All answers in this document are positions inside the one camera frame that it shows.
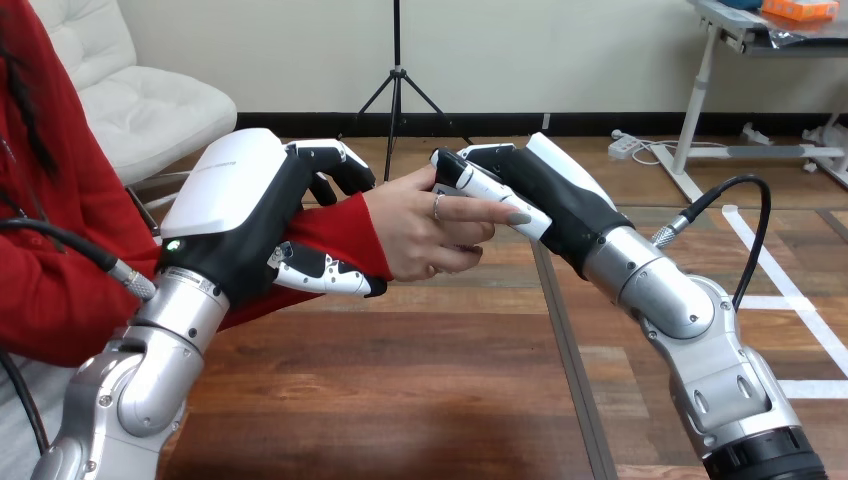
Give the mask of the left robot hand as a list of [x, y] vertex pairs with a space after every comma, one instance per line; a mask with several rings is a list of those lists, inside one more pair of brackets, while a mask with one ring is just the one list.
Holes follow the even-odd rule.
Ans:
[[239, 306], [277, 284], [310, 293], [383, 295], [386, 281], [285, 237], [304, 194], [330, 176], [347, 195], [374, 188], [368, 165], [336, 139], [282, 142], [234, 131], [211, 143], [161, 223], [157, 267], [190, 270]]

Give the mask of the person's hand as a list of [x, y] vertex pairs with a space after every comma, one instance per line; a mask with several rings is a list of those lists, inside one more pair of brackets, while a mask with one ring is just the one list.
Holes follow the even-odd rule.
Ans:
[[503, 203], [432, 191], [427, 165], [364, 194], [393, 278], [401, 282], [459, 273], [479, 264], [481, 244], [497, 225], [525, 225], [531, 217]]

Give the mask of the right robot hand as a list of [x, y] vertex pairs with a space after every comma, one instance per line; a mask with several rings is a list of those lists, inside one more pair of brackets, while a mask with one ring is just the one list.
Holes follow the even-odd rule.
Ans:
[[491, 200], [530, 216], [516, 230], [541, 242], [583, 280], [586, 261], [609, 232], [630, 227], [609, 195], [579, 163], [537, 132], [523, 147], [475, 144], [458, 152], [435, 149], [438, 194]]

